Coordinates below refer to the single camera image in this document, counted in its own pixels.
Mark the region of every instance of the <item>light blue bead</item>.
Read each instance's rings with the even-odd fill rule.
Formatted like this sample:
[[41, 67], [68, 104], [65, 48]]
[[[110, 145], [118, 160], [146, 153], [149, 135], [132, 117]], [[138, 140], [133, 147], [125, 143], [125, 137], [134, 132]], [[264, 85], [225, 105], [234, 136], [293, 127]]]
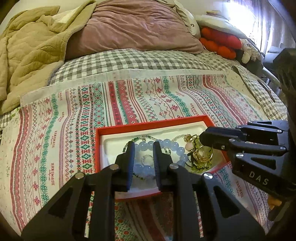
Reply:
[[158, 139], [158, 140], [156, 140], [156, 141], [158, 141], [158, 142], [159, 142], [160, 148], [163, 148], [163, 141], [162, 141], [162, 140], [160, 140], [160, 139]]
[[177, 162], [177, 164], [178, 164], [179, 166], [185, 167], [185, 162], [184, 162], [184, 161], [179, 160], [179, 161]]
[[153, 149], [153, 143], [154, 143], [154, 141], [148, 141], [147, 146], [148, 146], [149, 150]]
[[186, 154], [181, 155], [180, 161], [184, 161], [184, 162], [188, 161], [188, 156]]
[[147, 143], [144, 141], [140, 142], [139, 147], [141, 151], [146, 151], [148, 149]]
[[136, 151], [136, 152], [140, 151], [140, 147], [139, 147], [138, 144], [135, 144], [135, 151]]
[[133, 166], [133, 172], [137, 175], [142, 174], [143, 172], [143, 166], [141, 164], [134, 164]]
[[142, 172], [142, 174], [144, 176], [149, 176], [149, 175], [151, 175], [152, 172], [154, 172], [154, 170], [152, 169], [151, 166], [148, 166], [148, 165], [143, 166], [143, 172]]
[[171, 143], [170, 143], [170, 149], [171, 149], [172, 151], [176, 151], [176, 150], [178, 149], [178, 147], [179, 147], [178, 142], [171, 142]]
[[183, 155], [184, 153], [185, 153], [185, 149], [184, 149], [184, 147], [179, 147], [178, 149], [177, 149], [177, 155], [178, 156], [181, 156], [181, 155]]
[[163, 140], [163, 146], [166, 148], [170, 148], [170, 140], [169, 139], [164, 139]]
[[153, 168], [153, 167], [151, 167], [151, 168], [149, 169], [149, 175], [150, 175], [150, 176], [155, 176], [155, 172], [154, 172], [154, 168]]

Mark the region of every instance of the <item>mauve pillow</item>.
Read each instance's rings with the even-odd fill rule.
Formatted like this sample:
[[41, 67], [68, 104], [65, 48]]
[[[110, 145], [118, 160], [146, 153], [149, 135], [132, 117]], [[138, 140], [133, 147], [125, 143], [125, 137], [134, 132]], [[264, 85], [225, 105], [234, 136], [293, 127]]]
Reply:
[[108, 0], [99, 3], [86, 26], [67, 44], [66, 60], [88, 54], [133, 48], [203, 51], [177, 12], [154, 0]]

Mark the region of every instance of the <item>metal pin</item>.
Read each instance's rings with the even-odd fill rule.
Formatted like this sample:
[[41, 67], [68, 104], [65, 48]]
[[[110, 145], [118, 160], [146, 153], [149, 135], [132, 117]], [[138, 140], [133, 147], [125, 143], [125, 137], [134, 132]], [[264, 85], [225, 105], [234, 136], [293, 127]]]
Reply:
[[237, 154], [236, 154], [236, 157], [237, 157], [237, 158], [240, 158], [240, 157], [244, 157], [244, 155], [243, 155], [243, 153], [237, 153]]
[[213, 174], [209, 173], [209, 172], [204, 173], [203, 176], [205, 177], [205, 179], [212, 179], [213, 178]]
[[119, 168], [119, 165], [117, 165], [117, 164], [112, 164], [111, 166], [110, 166], [110, 169], [112, 170], [112, 171], [115, 171], [115, 170], [117, 170]]
[[172, 163], [172, 164], [170, 164], [170, 168], [171, 168], [172, 170], [176, 170], [176, 169], [179, 168], [179, 165], [178, 165], [178, 164], [175, 164], [175, 163]]
[[76, 179], [82, 179], [84, 177], [84, 173], [83, 172], [78, 172], [75, 174]]

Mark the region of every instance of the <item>stuffed toy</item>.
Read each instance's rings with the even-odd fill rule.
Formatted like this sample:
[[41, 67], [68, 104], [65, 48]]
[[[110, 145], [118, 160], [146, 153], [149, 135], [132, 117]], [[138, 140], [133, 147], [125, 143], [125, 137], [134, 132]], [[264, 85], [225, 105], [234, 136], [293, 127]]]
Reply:
[[251, 60], [256, 61], [257, 59], [261, 61], [261, 54], [259, 51], [249, 43], [246, 39], [242, 39], [242, 50], [244, 54], [242, 56], [242, 62], [244, 64], [248, 63]]
[[201, 36], [200, 41], [204, 47], [211, 52], [216, 52], [223, 58], [235, 59], [236, 52], [234, 49], [242, 48], [239, 38], [212, 28], [202, 28]]

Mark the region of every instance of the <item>gold ring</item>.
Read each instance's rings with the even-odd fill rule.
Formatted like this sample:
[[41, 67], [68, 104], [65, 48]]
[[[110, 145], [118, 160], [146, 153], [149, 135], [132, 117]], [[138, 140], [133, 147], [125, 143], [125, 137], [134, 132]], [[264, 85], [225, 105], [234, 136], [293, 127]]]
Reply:
[[212, 151], [212, 154], [211, 154], [210, 158], [208, 158], [206, 161], [203, 161], [204, 157], [202, 157], [202, 156], [199, 154], [199, 150], [200, 150], [200, 148], [202, 148], [202, 147], [204, 147], [204, 145], [201, 145], [200, 147], [198, 147], [198, 148], [196, 149], [195, 152], [193, 152], [194, 158], [197, 159], [197, 160], [199, 160], [200, 162], [208, 162], [208, 161], [211, 160], [212, 157], [213, 157], [213, 149], [210, 147], [210, 150]]

